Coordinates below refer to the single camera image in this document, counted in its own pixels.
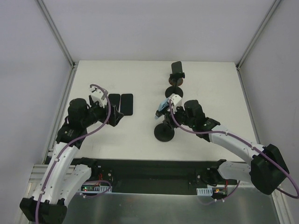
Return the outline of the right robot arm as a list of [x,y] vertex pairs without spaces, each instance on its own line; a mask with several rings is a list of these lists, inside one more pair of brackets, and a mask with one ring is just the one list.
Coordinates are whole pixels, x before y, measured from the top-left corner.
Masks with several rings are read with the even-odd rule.
[[260,192],[270,195],[289,175],[288,167],[275,145],[263,146],[242,139],[220,122],[207,117],[197,100],[183,104],[179,95],[172,95],[159,105],[156,117],[160,116],[164,116],[163,123],[171,130],[187,126],[186,132],[219,145],[244,161],[219,160],[206,172],[208,185],[235,179],[252,183]]

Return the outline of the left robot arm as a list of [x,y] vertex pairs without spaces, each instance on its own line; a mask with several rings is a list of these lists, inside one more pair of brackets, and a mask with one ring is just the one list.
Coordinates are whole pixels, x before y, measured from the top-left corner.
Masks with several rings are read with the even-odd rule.
[[84,139],[89,136],[87,128],[97,122],[116,126],[124,116],[115,105],[101,104],[92,98],[89,100],[88,103],[83,98],[76,98],[70,102],[44,176],[32,196],[20,202],[20,209],[31,222],[61,224],[68,204],[81,186],[100,179],[96,160],[85,157],[79,160],[71,175],[66,176]]

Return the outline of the black phone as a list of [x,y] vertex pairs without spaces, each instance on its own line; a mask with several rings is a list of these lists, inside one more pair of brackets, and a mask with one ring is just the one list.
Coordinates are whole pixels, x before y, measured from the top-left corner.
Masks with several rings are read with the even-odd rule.
[[132,93],[121,94],[120,112],[124,116],[132,116],[134,109],[134,96]]
[[109,100],[112,105],[116,107],[116,110],[119,111],[120,109],[120,102],[121,102],[121,95],[116,93],[109,94]]

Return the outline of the brown base metal phone stand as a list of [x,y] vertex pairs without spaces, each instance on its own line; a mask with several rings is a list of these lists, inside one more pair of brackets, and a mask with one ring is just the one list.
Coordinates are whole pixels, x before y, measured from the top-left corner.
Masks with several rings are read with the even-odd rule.
[[182,62],[177,61],[171,64],[172,73],[169,77],[170,85],[174,86],[177,84],[178,86],[182,85],[183,79],[185,78],[185,73],[182,69]]

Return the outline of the light blue phone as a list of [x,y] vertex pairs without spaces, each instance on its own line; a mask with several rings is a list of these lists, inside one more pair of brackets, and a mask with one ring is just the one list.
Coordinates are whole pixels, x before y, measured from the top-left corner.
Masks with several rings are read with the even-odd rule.
[[160,103],[160,105],[155,113],[155,119],[158,119],[161,116],[165,115],[168,108],[169,108],[169,99],[167,98],[162,103]]

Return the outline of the black tall clamp phone stand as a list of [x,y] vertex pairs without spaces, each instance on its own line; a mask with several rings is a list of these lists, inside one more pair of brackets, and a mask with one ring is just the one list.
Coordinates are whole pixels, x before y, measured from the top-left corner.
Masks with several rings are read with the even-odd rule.
[[157,140],[161,142],[171,141],[175,135],[174,127],[171,123],[171,116],[169,112],[162,113],[161,111],[156,111],[155,119],[164,116],[162,123],[158,124],[154,128],[154,136]]

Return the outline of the black round base phone stand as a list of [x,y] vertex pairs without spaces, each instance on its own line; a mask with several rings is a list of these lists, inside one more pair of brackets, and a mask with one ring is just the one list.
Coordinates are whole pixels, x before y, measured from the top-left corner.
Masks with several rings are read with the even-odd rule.
[[172,81],[173,84],[171,84],[171,86],[165,90],[164,94],[166,98],[168,98],[172,94],[177,94],[180,97],[183,97],[184,95],[183,90],[179,88],[178,83],[180,80],[182,81],[184,78],[185,78],[184,72],[170,74],[169,82]]

